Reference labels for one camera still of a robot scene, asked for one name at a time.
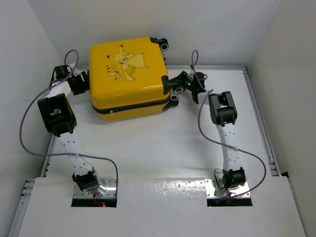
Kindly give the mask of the yellow suitcase with grey lining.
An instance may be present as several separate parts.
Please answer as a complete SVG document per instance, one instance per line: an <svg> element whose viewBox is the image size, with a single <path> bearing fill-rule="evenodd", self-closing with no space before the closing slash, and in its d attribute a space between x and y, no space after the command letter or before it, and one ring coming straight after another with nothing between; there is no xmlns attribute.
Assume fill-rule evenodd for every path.
<svg viewBox="0 0 316 237"><path fill-rule="evenodd" d="M155 115L178 106L163 57L165 38L126 39L96 44L89 52L89 92L102 120Z"/></svg>

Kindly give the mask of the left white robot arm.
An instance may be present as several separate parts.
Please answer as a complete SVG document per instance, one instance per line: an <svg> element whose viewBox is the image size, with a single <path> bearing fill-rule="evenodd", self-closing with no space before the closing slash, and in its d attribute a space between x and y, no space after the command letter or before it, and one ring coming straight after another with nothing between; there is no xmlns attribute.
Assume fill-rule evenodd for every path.
<svg viewBox="0 0 316 237"><path fill-rule="evenodd" d="M84 93L88 90L86 72L80 73L75 63L61 65L53 69L50 92L39 99L37 105L46 130L53 134L64 146L74 173L73 181L82 192L100 196L100 181L93 165L79 156L81 146L76 136L77 120L68 101L68 95Z"/></svg>

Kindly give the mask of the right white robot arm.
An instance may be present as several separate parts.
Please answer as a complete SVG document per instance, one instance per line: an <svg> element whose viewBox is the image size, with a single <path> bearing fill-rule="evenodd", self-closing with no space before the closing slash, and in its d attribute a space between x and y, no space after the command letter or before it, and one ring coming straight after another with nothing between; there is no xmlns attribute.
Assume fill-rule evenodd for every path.
<svg viewBox="0 0 316 237"><path fill-rule="evenodd" d="M198 95L205 92L204 82L207 75L202 72L187 74L182 71L177 77L169 80L168 86L174 93L184 90L191 92L192 100L198 104ZM231 92L225 91L220 94L211 93L207 95L209 102L210 117L216 125L223 151L223 176L221 189L232 190L243 186L246 182L244 169L239 161L239 154L235 138L235 123L237 120L237 109Z"/></svg>

